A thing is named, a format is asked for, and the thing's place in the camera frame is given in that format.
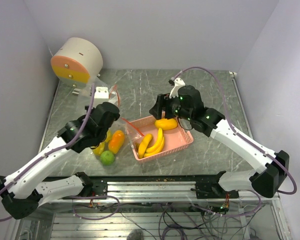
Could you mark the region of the clear zip bag red zipper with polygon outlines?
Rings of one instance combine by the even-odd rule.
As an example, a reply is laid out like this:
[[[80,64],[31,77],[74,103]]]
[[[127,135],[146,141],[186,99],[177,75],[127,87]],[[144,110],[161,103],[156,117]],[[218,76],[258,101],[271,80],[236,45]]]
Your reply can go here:
[[[94,107],[94,95],[96,87],[107,87],[109,92],[109,101],[103,102],[102,104]],[[121,130],[124,132],[125,141],[117,154],[114,154],[115,164],[120,155],[126,153],[127,145],[130,144],[129,136],[126,133],[126,124],[129,123],[125,118],[120,116],[121,100],[117,90],[114,85],[109,87],[106,83],[101,81],[97,76],[89,79],[87,85],[80,90],[77,107],[80,110],[84,107],[86,113],[74,121],[75,126],[71,128],[72,131],[77,131],[81,128],[85,119],[87,119],[83,130],[80,132],[77,140],[71,146],[71,148],[80,153],[85,149],[90,149],[91,147],[98,146],[101,142],[106,139],[107,131],[111,131],[111,138],[115,131]],[[96,160],[100,162],[100,156],[94,155]]]

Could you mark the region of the yellow starfruit slice toy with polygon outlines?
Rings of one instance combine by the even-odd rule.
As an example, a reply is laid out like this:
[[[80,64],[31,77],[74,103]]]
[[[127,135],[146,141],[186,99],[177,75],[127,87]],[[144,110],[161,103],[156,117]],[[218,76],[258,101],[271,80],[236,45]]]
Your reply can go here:
[[[101,142],[98,146],[90,147],[92,153],[96,156],[100,156],[105,150],[106,144],[111,140],[111,137],[112,137],[112,133],[110,130],[108,130],[106,133],[106,138],[103,142]]]

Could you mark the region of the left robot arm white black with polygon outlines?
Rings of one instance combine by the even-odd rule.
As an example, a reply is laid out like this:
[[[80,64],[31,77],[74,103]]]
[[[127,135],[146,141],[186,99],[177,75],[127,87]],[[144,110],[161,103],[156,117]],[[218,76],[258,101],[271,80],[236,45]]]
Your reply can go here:
[[[96,107],[85,106],[86,114],[66,123],[52,141],[36,157],[16,172],[0,175],[0,197],[11,218],[23,219],[38,207],[51,201],[88,198],[93,182],[84,172],[61,180],[45,182],[53,170],[84,149],[97,147],[106,139],[107,131],[120,117],[120,110],[110,102]]]

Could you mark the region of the yellow toy banana bunch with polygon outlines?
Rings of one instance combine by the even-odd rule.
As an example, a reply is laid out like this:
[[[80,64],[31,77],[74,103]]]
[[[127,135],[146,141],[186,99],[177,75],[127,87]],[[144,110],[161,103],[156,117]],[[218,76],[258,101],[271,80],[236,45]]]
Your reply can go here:
[[[161,127],[157,131],[157,138],[154,144],[150,146],[152,139],[153,135],[151,133],[146,134],[142,138],[137,148],[137,156],[139,159],[149,158],[162,152],[165,146],[165,137]]]

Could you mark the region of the yellow toy mango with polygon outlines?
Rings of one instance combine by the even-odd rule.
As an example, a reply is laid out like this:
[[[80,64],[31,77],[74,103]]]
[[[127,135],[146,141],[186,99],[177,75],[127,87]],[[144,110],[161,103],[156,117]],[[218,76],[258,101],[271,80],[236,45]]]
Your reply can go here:
[[[111,140],[108,142],[108,150],[116,155],[125,142],[125,134],[122,130],[117,130],[112,135]]]

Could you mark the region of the pink plastic basket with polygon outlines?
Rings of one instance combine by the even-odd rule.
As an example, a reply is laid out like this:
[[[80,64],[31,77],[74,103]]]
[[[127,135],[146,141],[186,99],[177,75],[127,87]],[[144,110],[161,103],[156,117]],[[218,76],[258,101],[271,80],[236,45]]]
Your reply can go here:
[[[177,125],[174,129],[163,131],[165,143],[161,152],[152,156],[140,158],[138,154],[138,148],[142,142],[142,139],[147,134],[151,134],[153,138],[149,142],[150,147],[154,145],[157,140],[158,128],[155,126],[155,121],[156,119],[153,116],[147,116],[126,124],[126,133],[130,140],[133,155],[140,163],[184,150],[194,141],[190,131],[185,130],[181,126]]]

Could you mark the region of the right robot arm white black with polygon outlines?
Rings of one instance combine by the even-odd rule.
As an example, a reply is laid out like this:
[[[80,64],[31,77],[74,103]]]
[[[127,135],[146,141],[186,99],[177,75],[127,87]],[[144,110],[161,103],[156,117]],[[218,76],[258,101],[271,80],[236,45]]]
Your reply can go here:
[[[204,105],[200,92],[192,85],[175,86],[170,93],[158,94],[149,113],[156,120],[189,121],[192,129],[224,144],[252,167],[248,171],[222,172],[210,186],[216,198],[239,190],[272,198],[287,177],[290,156],[285,151],[275,152],[233,127],[222,113]]]

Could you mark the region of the green round toy fruit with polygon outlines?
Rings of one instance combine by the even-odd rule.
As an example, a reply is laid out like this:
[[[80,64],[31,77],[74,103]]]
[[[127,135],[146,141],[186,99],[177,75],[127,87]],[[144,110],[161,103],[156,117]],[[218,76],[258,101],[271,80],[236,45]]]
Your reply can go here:
[[[110,150],[106,150],[100,155],[100,162],[104,166],[110,166],[115,162],[115,155]]]

